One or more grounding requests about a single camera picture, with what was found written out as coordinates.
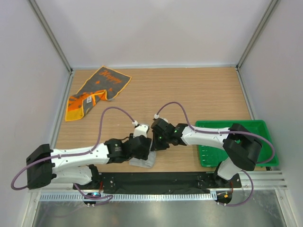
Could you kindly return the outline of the grey panda towel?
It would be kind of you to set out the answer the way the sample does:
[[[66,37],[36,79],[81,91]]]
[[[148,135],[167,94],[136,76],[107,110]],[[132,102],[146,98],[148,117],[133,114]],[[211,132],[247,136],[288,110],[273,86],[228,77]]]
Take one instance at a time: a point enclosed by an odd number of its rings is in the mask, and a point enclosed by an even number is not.
[[[151,151],[148,155],[147,160],[132,158],[129,160],[129,165],[143,167],[143,168],[152,168],[156,162],[156,152]]]

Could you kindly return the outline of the grey orange happy towel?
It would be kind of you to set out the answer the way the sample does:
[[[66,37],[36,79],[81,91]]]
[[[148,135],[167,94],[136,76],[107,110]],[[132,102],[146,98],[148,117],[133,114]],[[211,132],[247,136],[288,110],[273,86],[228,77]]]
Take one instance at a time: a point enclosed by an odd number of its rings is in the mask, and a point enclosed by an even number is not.
[[[99,101],[111,101],[130,83],[132,77],[102,66],[92,74],[66,103],[65,121],[85,117]]]

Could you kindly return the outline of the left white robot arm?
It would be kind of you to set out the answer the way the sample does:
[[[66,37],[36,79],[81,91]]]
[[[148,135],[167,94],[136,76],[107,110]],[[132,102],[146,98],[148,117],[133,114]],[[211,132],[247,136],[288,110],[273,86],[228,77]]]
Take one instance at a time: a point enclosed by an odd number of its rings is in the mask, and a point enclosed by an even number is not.
[[[27,157],[27,187],[38,189],[50,183],[76,183],[96,189],[100,177],[95,167],[128,161],[139,167],[151,168],[155,152],[152,140],[143,135],[122,141],[110,139],[96,147],[51,149],[49,144],[39,146]]]

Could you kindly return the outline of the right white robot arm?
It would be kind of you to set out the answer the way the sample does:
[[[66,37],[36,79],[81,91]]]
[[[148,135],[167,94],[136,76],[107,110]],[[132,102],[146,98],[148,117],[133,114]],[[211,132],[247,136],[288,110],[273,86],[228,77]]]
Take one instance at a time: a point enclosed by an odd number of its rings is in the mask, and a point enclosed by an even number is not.
[[[241,124],[234,123],[230,128],[211,129],[179,123],[176,126],[166,119],[154,119],[152,151],[166,150],[174,146],[201,145],[224,150],[228,158],[220,162],[213,174],[214,184],[225,187],[241,170],[253,171],[262,149],[259,139]]]

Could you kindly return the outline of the green plastic tray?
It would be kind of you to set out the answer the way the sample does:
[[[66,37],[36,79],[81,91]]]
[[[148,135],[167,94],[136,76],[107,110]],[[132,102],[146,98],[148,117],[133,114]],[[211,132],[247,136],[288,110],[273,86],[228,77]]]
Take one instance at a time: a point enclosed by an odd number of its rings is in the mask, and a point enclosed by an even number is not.
[[[239,121],[196,121],[196,127],[203,128],[230,128],[234,123],[241,124],[251,133],[262,136],[263,138],[271,141],[267,125],[263,120],[239,120]],[[197,146],[199,152],[200,164],[203,167],[216,167],[221,161],[224,161],[228,155],[224,150],[219,148],[213,148],[208,146]],[[269,159],[272,155],[271,147],[263,142],[262,150],[260,152],[257,166],[259,167],[273,167],[279,165],[277,155],[275,155],[269,162],[264,163],[265,160]]]

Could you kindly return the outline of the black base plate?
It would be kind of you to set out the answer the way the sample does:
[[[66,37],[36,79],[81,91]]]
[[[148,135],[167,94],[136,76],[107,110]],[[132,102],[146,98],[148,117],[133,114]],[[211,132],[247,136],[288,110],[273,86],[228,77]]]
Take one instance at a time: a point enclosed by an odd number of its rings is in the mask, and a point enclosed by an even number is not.
[[[101,173],[81,190],[102,189],[106,194],[202,194],[209,189],[241,188],[239,175],[230,183],[216,183],[210,172]]]

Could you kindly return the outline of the front aluminium rail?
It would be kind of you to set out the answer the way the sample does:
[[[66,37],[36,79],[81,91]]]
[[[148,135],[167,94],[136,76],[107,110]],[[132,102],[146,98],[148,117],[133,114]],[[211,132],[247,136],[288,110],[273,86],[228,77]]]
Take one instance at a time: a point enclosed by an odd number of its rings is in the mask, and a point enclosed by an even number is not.
[[[250,175],[254,190],[287,190],[287,183],[280,170],[275,171],[254,171],[248,172]],[[71,183],[51,183],[38,189],[29,189],[29,192],[70,192]]]

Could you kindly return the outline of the right aluminium frame post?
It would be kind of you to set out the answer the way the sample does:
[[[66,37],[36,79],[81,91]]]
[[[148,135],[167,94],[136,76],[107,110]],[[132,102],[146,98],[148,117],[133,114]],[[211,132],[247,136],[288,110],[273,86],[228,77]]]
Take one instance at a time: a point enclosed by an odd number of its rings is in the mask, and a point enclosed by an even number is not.
[[[250,38],[246,48],[244,49],[243,54],[241,55],[237,65],[236,65],[236,70],[239,71],[240,68],[243,66],[245,60],[247,59],[249,53],[251,52],[252,48],[256,44],[257,40],[260,38],[263,30],[267,26],[267,23],[269,22],[271,16],[275,12],[277,6],[279,5],[280,0],[271,0],[269,2],[269,5],[267,6],[264,14],[262,15],[252,37]]]

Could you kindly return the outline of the aluminium frame post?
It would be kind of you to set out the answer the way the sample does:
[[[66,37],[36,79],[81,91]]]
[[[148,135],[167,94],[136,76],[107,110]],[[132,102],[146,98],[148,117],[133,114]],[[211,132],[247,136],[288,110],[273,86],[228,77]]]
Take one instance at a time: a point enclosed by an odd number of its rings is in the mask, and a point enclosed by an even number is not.
[[[38,3],[36,0],[27,0],[28,4],[30,5],[33,13],[35,14],[37,20],[39,21],[40,25],[42,26],[42,29],[44,30],[46,36],[48,37],[49,41],[51,42],[52,46],[54,47],[55,51],[57,52],[59,58],[61,59],[63,65],[67,69],[69,74],[73,73],[73,69],[70,66],[65,54],[63,53],[63,50],[61,46],[59,45],[51,27],[49,26],[45,16],[43,15],[43,12],[41,11]]]
[[[262,15],[252,37],[250,38],[246,48],[244,49],[243,54],[241,55],[237,65],[236,65],[236,70],[239,71],[240,68],[243,66],[245,60],[247,59],[249,53],[251,52],[252,48],[256,44],[257,40],[260,38],[263,30],[267,26],[267,23],[269,22],[271,16],[275,12],[277,6],[279,5],[280,0],[271,0],[269,2],[269,5],[267,6],[264,14]]]

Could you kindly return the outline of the left aluminium frame post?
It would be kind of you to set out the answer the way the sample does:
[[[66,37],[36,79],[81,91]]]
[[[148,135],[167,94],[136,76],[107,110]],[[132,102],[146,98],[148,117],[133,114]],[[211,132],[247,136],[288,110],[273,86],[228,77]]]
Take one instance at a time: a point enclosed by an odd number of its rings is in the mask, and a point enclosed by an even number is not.
[[[63,50],[61,46],[59,45],[51,27],[49,26],[45,16],[43,15],[43,12],[41,11],[38,3],[36,0],[27,0],[28,4],[30,5],[33,13],[35,14],[37,20],[39,21],[40,25],[42,26],[42,29],[44,30],[46,36],[48,37],[49,41],[51,42],[52,46],[54,47],[55,51],[57,52],[59,58],[61,59],[63,65],[67,69],[69,74],[73,73],[73,69],[70,66],[65,54],[63,53]]]

